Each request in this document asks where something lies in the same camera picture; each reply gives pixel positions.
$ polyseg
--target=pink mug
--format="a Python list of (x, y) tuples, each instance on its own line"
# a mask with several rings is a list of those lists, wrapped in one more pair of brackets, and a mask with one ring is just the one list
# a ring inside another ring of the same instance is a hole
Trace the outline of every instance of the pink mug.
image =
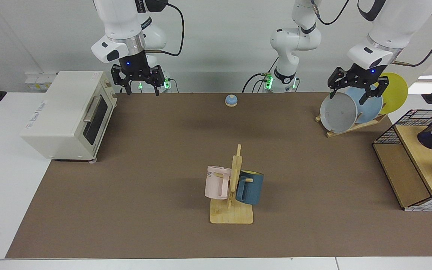
[(208, 166), (204, 195), (211, 199), (226, 200), (229, 193), (231, 169)]

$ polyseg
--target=wooden base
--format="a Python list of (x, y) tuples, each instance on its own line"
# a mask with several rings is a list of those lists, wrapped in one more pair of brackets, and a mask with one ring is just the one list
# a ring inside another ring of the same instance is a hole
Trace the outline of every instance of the wooden base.
[[(380, 114), (377, 116), (377, 118), (374, 118), (373, 120), (371, 120), (367, 123), (354, 124), (350, 129), (346, 130), (345, 132), (341, 132), (341, 133), (334, 133), (332, 131), (326, 132), (326, 137), (331, 138), (331, 137), (338, 136), (338, 135), (341, 135), (344, 133), (348, 133), (348, 132), (355, 131), (355, 130), (358, 130), (361, 128), (365, 128), (367, 126), (379, 124), (386, 116), (387, 116), (387, 114)], [(320, 122), (321, 121), (321, 115), (316, 116), (315, 121)]]
[(426, 200), (430, 194), (402, 145), (373, 144), (401, 208)]
[(426, 128), (426, 126), (401, 125), (396, 125), (394, 127), (409, 157), (413, 161), (414, 167), (418, 170), (418, 173), (432, 195), (432, 150), (424, 147), (418, 141), (418, 133)]
[(211, 199), (210, 221), (212, 224), (252, 224), (252, 205), (236, 200)]

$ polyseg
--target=brown table mat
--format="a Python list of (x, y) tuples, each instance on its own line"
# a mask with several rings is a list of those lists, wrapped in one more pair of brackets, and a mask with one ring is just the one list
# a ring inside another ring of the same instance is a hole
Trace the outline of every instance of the brown table mat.
[[(432, 213), (399, 208), (371, 146), (389, 120), (326, 138), (325, 96), (121, 95), (98, 162), (51, 162), (6, 257), (432, 256)], [(238, 143), (265, 174), (254, 224), (210, 224), (206, 166)]]

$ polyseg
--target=wooden mug holder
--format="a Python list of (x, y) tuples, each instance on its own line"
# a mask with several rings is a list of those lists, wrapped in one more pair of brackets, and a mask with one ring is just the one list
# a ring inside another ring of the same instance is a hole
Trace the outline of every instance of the wooden mug holder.
[(240, 178), (243, 157), (241, 145), (238, 145), (236, 155), (233, 156), (231, 176), (229, 178), (229, 196), (226, 200), (211, 199), (209, 219), (212, 224), (252, 224), (252, 205), (236, 200), (236, 189)]

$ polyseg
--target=white tabletop surface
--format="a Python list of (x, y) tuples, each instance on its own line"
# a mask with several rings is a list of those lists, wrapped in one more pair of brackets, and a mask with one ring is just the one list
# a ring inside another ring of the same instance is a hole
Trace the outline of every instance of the white tabletop surface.
[[(7, 250), (50, 163), (19, 137), (43, 94), (8, 93), (0, 102), (0, 270), (5, 269), (412, 269), (432, 268), (432, 257), (419, 258), (241, 258), (241, 259), (85, 259), (4, 260)], [(420, 96), (390, 115), (432, 109)]]

